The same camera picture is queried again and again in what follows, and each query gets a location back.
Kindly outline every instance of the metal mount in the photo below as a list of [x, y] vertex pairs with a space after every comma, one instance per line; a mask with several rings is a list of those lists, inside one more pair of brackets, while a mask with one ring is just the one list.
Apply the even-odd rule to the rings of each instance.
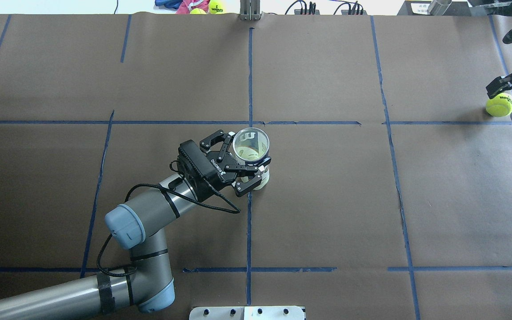
[[257, 21], [261, 17], [260, 0], [240, 0], [240, 20]]
[[305, 308], [298, 306], [197, 307], [189, 320], [305, 320]]

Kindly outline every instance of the tennis ball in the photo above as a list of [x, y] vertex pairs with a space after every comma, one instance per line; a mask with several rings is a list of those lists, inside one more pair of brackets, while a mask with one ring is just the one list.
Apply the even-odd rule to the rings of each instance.
[[207, 14], [205, 12], [205, 10], [201, 9], [201, 8], [195, 8], [193, 10], [191, 10], [191, 12], [189, 12], [189, 14]]
[[485, 104], [485, 111], [493, 117], [508, 116], [512, 112], [512, 95], [500, 93], [489, 99]]
[[212, 14], [226, 13], [226, 3], [223, 0], [211, 0], [209, 2], [209, 12]]

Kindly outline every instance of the robotiq logo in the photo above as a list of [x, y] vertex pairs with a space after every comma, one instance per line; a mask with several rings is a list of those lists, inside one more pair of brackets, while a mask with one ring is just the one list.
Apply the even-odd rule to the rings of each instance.
[[211, 162], [212, 162], [213, 166], [215, 166], [215, 168], [216, 168], [217, 170], [219, 170], [219, 173], [221, 174], [221, 176], [223, 176], [223, 175], [225, 174], [225, 172], [224, 172], [224, 171], [222, 171], [222, 169], [221, 169], [221, 168], [219, 167], [219, 165], [215, 162], [215, 160], [214, 160], [214, 159], [211, 159]]

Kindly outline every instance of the red cloth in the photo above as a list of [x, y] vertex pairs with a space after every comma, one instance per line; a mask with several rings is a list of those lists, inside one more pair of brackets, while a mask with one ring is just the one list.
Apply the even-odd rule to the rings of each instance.
[[[177, 9], [177, 14], [189, 14], [189, 4], [199, 2], [199, 0], [183, 0], [181, 2], [181, 5], [179, 6], [179, 9]], [[209, 0], [203, 0], [200, 4], [197, 4], [196, 6], [191, 6], [191, 10], [193, 9], [203, 9], [205, 12], [209, 10]]]

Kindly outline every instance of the blue cloth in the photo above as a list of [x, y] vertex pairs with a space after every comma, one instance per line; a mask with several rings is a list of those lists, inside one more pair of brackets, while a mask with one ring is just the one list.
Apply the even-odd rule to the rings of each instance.
[[179, 6], [181, 5], [181, 2], [183, 0], [155, 0], [155, 6], [164, 6], [168, 9], [179, 9]]

